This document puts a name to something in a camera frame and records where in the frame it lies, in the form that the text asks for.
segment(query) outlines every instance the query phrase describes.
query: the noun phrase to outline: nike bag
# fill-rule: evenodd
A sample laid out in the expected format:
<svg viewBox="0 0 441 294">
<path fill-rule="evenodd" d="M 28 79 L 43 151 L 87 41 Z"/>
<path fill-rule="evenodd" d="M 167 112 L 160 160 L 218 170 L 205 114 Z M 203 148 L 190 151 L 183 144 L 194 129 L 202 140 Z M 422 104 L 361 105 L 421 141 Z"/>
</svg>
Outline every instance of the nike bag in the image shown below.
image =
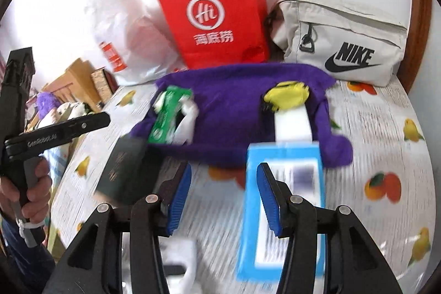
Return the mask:
<svg viewBox="0 0 441 294">
<path fill-rule="evenodd" d="M 343 0 L 279 0 L 272 38 L 286 62 L 316 66 L 337 79 L 386 86 L 403 60 L 407 29 L 380 9 Z"/>
<path fill-rule="evenodd" d="M 159 0 L 190 69 L 268 58 L 266 0 Z"/>
</svg>

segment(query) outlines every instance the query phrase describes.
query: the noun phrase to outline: sleeve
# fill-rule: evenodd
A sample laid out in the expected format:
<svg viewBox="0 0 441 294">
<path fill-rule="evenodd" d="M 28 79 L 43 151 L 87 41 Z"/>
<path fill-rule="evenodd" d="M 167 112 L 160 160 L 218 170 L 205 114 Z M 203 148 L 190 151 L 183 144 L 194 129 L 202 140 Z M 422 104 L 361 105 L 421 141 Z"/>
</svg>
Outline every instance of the sleeve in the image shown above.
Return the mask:
<svg viewBox="0 0 441 294">
<path fill-rule="evenodd" d="M 44 245 L 28 248 L 16 223 L 5 217 L 2 232 L 7 250 L 15 259 L 21 280 L 32 293 L 41 293 L 55 269 L 55 261 Z"/>
</svg>

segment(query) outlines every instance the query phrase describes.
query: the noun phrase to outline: cardboard box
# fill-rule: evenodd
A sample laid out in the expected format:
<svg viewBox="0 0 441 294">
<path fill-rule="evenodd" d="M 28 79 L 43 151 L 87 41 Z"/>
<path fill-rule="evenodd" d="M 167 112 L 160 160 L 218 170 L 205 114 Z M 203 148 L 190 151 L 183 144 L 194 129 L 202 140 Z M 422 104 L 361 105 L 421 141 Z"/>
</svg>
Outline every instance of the cardboard box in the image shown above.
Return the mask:
<svg viewBox="0 0 441 294">
<path fill-rule="evenodd" d="M 118 89 L 114 77 L 105 68 L 95 70 L 90 77 L 92 78 L 101 101 L 106 104 L 115 93 L 116 89 Z"/>
</svg>

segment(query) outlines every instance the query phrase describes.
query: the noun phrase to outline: fruit print bedsheet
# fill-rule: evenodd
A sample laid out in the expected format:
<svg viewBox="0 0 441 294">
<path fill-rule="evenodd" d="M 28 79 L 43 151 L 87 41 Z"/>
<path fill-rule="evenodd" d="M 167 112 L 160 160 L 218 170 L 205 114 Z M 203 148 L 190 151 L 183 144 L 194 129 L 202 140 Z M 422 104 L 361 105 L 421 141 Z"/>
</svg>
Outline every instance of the fruit print bedsheet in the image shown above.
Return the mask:
<svg viewBox="0 0 441 294">
<path fill-rule="evenodd" d="M 152 84 L 120 88 L 105 110 L 111 125 L 90 133 L 71 161 L 52 206 L 65 245 L 99 204 L 93 192 L 118 137 L 140 121 L 156 91 Z M 350 206 L 369 230 L 405 294 L 414 293 L 429 260 L 435 224 L 435 190 L 424 134 L 396 77 L 385 88 L 338 81 L 327 91 L 335 133 L 352 142 L 354 161 L 325 171 L 326 206 Z M 86 156 L 85 176 L 76 168 Z M 168 159 L 160 181 L 179 162 Z M 277 284 L 235 280 L 243 189 L 234 179 L 213 181 L 208 166 L 192 163 L 193 179 L 174 236 L 197 241 L 196 280 L 204 294 L 272 294 Z M 316 278 L 315 293 L 323 292 Z"/>
<path fill-rule="evenodd" d="M 411 293 L 424 273 L 435 225 L 431 159 L 401 83 L 338 81 L 326 93 L 332 131 L 354 149 L 350 166 L 326 171 L 326 206 L 352 207 Z"/>
</svg>

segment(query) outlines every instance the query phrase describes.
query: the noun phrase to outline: yellow object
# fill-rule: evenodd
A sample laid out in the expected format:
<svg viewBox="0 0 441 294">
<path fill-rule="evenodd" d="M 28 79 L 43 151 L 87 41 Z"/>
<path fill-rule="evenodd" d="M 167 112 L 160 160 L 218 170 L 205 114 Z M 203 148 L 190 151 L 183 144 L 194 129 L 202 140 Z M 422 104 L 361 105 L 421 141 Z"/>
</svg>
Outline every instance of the yellow object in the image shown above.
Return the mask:
<svg viewBox="0 0 441 294">
<path fill-rule="evenodd" d="M 84 160 L 82 160 L 77 168 L 75 169 L 75 172 L 80 176 L 83 177 L 86 175 L 87 173 L 87 166 L 89 166 L 89 162 L 90 162 L 90 157 L 87 156 Z"/>
<path fill-rule="evenodd" d="M 135 90 L 130 90 L 127 94 L 123 96 L 121 101 L 117 103 L 119 106 L 126 106 L 127 104 L 133 104 L 133 95 L 135 95 Z"/>
<path fill-rule="evenodd" d="M 288 110 L 303 105 L 309 97 L 309 87 L 300 81 L 283 81 L 268 90 L 263 101 L 272 111 Z"/>
<path fill-rule="evenodd" d="M 419 262 L 424 258 L 426 253 L 432 248 L 430 238 L 429 238 L 429 228 L 423 227 L 420 230 L 419 238 L 415 241 L 412 247 L 412 256 L 409 260 L 410 266 L 413 262 Z"/>
<path fill-rule="evenodd" d="M 418 142 L 420 139 L 424 140 L 424 137 L 418 132 L 415 123 L 409 118 L 404 121 L 403 132 L 404 141 L 410 140 L 413 142 Z"/>
</svg>

